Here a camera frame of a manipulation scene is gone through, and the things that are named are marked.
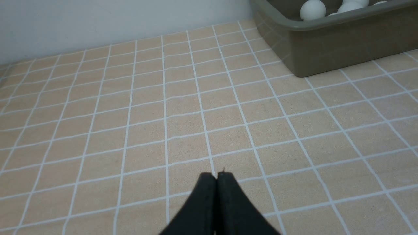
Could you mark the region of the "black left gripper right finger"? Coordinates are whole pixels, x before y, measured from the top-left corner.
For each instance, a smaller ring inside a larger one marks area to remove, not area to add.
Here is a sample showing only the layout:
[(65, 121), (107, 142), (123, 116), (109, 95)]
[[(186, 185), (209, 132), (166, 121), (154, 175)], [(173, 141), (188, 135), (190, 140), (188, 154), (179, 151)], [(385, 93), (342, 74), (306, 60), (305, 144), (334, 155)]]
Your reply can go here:
[(243, 192), (231, 172), (217, 178), (220, 216), (217, 235), (279, 235)]

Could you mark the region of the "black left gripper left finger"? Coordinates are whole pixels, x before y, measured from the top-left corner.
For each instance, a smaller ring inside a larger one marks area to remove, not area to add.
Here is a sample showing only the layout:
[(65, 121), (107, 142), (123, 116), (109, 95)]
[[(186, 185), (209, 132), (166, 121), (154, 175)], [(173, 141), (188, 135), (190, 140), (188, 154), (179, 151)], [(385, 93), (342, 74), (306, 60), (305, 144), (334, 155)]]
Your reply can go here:
[(185, 203), (160, 234), (213, 235), (216, 189), (216, 178), (211, 173), (201, 173)]

